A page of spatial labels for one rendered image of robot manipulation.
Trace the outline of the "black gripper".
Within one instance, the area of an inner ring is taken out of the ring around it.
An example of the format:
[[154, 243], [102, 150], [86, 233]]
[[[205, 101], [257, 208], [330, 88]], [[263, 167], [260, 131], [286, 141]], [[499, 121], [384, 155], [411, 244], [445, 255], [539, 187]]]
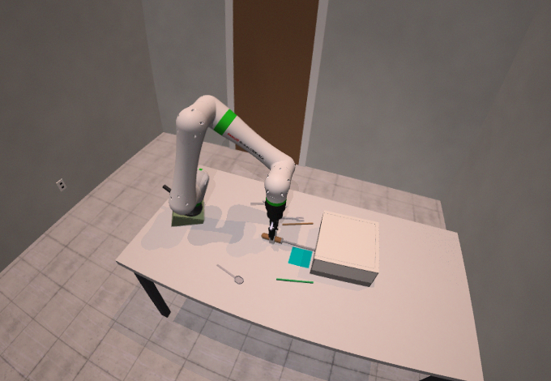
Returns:
[[[271, 243], [271, 244], [275, 243], [275, 236], [276, 236], [277, 230], [278, 230], [278, 228], [277, 228], [278, 223], [279, 223], [279, 220], [282, 218], [282, 216], [283, 216], [283, 213], [278, 214], [278, 215], [274, 215], [274, 214], [271, 214], [271, 213], [267, 212], [267, 217], [270, 219], [270, 222], [271, 222], [270, 223], [271, 227], [270, 226], [268, 227], [269, 243]], [[275, 220], [277, 220], [277, 221], [275, 221]]]

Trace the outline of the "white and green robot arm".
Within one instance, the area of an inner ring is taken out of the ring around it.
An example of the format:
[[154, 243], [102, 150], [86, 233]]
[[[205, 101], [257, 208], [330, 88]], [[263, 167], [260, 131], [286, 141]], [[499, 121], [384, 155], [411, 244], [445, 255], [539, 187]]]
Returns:
[[205, 170], [198, 168], [198, 164], [208, 127], [246, 150], [269, 168], [270, 173], [264, 182], [266, 200], [263, 202], [271, 214], [284, 212], [288, 207], [287, 194], [295, 171], [294, 160], [269, 144], [231, 109], [209, 95], [201, 96], [177, 116], [177, 146], [172, 189], [163, 185], [170, 194], [169, 206], [173, 212], [178, 215], [197, 216], [203, 210], [202, 201], [209, 176]]

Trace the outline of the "teal square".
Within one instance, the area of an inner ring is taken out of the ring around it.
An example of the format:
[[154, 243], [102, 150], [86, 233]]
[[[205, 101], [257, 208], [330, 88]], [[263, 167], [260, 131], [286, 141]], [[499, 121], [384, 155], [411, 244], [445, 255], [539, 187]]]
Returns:
[[288, 263], [304, 268], [309, 268], [313, 251], [293, 247]]

